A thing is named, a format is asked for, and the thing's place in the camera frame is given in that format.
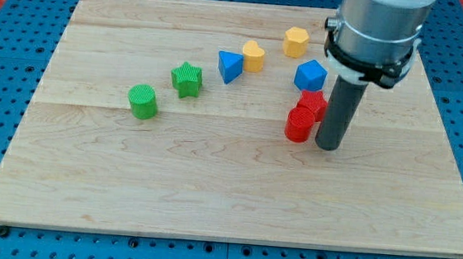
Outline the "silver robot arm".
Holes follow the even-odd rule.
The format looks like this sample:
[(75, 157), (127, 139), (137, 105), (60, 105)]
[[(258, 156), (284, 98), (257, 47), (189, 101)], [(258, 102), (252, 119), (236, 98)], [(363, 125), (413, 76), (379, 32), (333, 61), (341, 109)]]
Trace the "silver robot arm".
[(436, 0), (342, 0), (325, 21), (324, 55), (337, 72), (316, 144), (340, 146), (367, 86), (391, 89), (412, 68)]

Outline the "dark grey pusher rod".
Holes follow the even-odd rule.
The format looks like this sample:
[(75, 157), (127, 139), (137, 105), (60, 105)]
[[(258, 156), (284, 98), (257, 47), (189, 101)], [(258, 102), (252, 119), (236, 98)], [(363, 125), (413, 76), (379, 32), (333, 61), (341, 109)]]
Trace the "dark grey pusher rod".
[(330, 95), (324, 119), (315, 135), (316, 144), (323, 150), (336, 150), (357, 111), (367, 84), (356, 85), (339, 76)]

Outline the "black white clamp mount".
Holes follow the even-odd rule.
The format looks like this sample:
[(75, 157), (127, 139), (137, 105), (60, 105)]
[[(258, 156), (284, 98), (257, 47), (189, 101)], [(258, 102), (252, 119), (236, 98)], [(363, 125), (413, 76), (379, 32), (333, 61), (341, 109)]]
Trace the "black white clamp mount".
[(391, 89), (409, 73), (421, 40), (385, 40), (357, 31), (342, 18), (325, 20), (324, 55), (342, 79), (355, 86), (373, 82)]

